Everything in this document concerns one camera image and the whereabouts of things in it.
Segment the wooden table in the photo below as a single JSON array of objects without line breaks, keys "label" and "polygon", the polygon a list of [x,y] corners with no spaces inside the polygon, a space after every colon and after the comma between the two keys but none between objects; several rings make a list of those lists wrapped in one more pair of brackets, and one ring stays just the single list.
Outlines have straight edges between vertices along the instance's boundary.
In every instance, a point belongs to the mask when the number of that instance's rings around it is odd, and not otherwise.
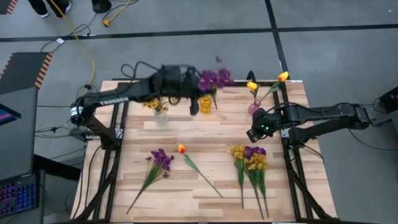
[{"label": "wooden table", "polygon": [[[112,81],[103,82],[101,90],[112,90],[117,84],[118,82]],[[286,85],[289,101],[308,106],[303,83],[287,82]],[[259,96],[266,91],[267,87],[261,87]],[[260,146],[267,151],[269,170],[266,171],[266,187],[270,218],[266,220],[295,220],[280,134],[275,133],[273,138],[258,141],[258,144],[250,142],[246,131],[250,129],[252,123],[248,113],[252,95],[247,87],[226,87],[218,91],[217,99],[218,110],[213,106],[210,114],[198,113],[196,116],[190,116],[188,100],[181,100],[177,106],[170,106],[169,123],[166,127],[159,127],[155,123],[153,112],[149,108],[130,102],[113,202],[112,222],[261,221],[254,191],[247,177],[244,184],[245,209],[241,209],[236,168],[233,157],[226,153],[230,146],[237,144]],[[272,106],[274,100],[272,95],[269,95],[262,102],[262,107],[266,109]],[[98,108],[95,116],[105,125],[109,125],[112,110],[112,106]],[[178,144],[185,145],[188,155],[224,198],[220,198],[202,177],[186,165],[183,156],[178,153]],[[99,141],[88,144],[83,171],[82,202],[86,197],[88,166],[99,145]],[[311,140],[308,145],[319,151],[317,141]],[[147,169],[147,161],[144,158],[150,156],[150,151],[159,148],[175,156],[170,177],[152,184],[126,215],[144,181]],[[322,160],[306,149],[301,149],[300,152],[309,191],[324,210],[335,217],[336,212]],[[104,151],[100,150],[93,160],[88,191],[89,201],[98,189],[103,157]],[[302,196],[299,190],[297,192],[301,214],[304,217]],[[78,190],[72,214],[77,208],[79,196]],[[107,198],[106,192],[101,204],[100,218],[104,217]]]}]

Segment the person's foot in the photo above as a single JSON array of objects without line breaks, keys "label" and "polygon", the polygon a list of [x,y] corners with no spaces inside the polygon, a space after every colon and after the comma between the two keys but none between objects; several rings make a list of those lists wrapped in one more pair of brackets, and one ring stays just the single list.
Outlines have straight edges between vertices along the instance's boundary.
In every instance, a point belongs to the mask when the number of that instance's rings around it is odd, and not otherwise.
[{"label": "person's foot", "polygon": [[49,13],[46,13],[44,15],[40,15],[41,18],[46,18],[47,16],[49,16]]},{"label": "person's foot", "polygon": [[65,14],[70,10],[71,7],[72,7],[72,4],[69,3],[68,7],[65,9]]}]

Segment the shoe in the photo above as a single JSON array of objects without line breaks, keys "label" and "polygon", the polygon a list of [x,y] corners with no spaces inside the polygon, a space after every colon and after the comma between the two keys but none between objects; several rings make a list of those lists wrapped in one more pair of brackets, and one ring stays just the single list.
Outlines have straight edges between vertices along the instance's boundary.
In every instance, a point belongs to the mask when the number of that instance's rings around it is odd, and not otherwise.
[{"label": "shoe", "polygon": [[71,7],[72,7],[72,4],[69,3],[68,7],[65,9],[65,14],[70,10]]}]

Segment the keyboard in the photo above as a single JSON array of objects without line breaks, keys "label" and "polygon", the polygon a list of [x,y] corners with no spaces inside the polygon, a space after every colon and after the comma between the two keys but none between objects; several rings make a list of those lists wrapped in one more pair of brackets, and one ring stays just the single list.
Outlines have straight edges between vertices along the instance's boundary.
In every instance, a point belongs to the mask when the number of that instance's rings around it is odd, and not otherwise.
[{"label": "keyboard", "polygon": [[39,206],[39,184],[35,174],[0,182],[0,218]]}]

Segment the orange tulip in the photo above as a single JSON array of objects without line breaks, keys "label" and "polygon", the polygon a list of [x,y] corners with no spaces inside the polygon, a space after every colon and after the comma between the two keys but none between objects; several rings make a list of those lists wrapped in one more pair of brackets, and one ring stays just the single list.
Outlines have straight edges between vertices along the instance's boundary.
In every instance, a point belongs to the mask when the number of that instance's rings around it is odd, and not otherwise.
[{"label": "orange tulip", "polygon": [[289,77],[289,73],[288,72],[284,72],[284,73],[279,75],[279,81],[284,82],[284,81],[286,81],[287,77]]},{"label": "orange tulip", "polygon": [[185,152],[185,146],[183,144],[178,145],[178,151],[179,153],[184,153]]},{"label": "orange tulip", "polygon": [[248,87],[249,87],[251,90],[255,91],[255,90],[257,90],[258,85],[255,84],[254,82],[248,82]]}]

